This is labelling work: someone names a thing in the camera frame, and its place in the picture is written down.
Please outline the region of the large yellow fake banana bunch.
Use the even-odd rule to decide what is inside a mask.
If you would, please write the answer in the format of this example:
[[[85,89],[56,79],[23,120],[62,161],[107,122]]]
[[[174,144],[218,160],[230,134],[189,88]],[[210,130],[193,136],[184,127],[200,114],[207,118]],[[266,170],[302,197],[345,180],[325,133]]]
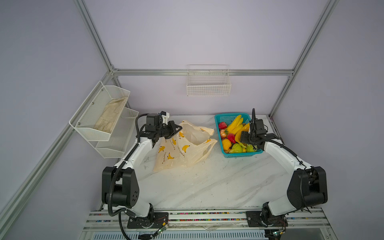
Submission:
[[[249,132],[249,129],[250,129],[250,124],[246,124],[244,125],[237,133],[236,133],[236,141],[238,144],[240,144],[243,148],[246,147],[246,145],[244,145],[242,142],[241,142],[241,136],[242,136],[242,133],[243,132],[246,132],[248,133]]]

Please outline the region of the teal plastic fruit basket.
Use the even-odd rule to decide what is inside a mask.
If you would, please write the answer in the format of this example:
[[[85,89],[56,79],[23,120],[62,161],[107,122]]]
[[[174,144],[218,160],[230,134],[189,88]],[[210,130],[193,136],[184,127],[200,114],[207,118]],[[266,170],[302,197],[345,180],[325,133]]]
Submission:
[[[250,116],[246,113],[226,113],[215,115],[220,149],[225,158],[251,157],[263,151],[242,143],[241,135],[250,129]]]

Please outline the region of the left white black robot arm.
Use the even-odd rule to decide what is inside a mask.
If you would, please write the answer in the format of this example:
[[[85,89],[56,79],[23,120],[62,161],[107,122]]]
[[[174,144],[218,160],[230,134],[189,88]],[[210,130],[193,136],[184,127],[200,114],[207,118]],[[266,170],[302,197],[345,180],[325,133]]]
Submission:
[[[102,202],[111,217],[125,214],[141,228],[150,228],[155,222],[154,207],[140,197],[140,187],[135,172],[146,155],[161,138],[174,137],[182,127],[169,121],[170,114],[141,114],[135,119],[137,131],[134,145],[113,167],[102,172]]]

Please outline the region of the red yellow fake apple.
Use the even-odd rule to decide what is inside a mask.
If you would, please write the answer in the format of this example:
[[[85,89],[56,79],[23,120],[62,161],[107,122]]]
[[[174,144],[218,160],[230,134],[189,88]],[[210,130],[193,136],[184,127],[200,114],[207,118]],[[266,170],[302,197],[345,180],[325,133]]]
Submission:
[[[221,139],[227,138],[228,132],[225,129],[220,130]]]

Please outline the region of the cream banana print plastic bag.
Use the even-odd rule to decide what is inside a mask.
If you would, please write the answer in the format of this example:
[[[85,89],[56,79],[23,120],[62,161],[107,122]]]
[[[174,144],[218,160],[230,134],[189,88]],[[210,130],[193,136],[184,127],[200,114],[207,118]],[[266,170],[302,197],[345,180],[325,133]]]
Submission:
[[[218,142],[212,136],[215,130],[196,126],[186,120],[182,129],[173,137],[160,142],[154,172],[175,168],[189,168],[206,160]]]

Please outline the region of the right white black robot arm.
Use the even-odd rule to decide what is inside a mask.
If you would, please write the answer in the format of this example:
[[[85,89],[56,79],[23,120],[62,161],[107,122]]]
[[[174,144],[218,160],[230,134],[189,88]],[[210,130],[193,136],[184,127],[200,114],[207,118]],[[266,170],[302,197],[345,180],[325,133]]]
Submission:
[[[286,192],[263,204],[258,224],[271,227],[281,223],[286,214],[325,204],[328,201],[326,171],[305,162],[273,133],[263,120],[252,117],[250,129],[241,134],[241,142],[272,156],[291,175]]]

